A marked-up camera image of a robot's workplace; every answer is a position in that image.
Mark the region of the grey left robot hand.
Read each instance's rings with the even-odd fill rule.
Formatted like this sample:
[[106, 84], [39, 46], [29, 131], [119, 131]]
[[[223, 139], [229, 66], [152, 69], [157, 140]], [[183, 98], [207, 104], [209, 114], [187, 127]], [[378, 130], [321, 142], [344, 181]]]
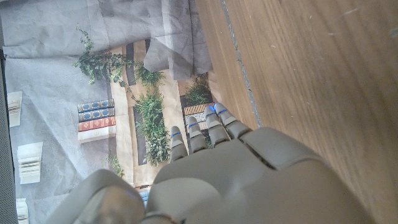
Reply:
[[171, 129], [171, 160], [147, 197], [109, 170], [82, 181], [48, 223], [374, 223], [313, 150], [272, 128], [253, 130], [217, 103], [189, 142]]

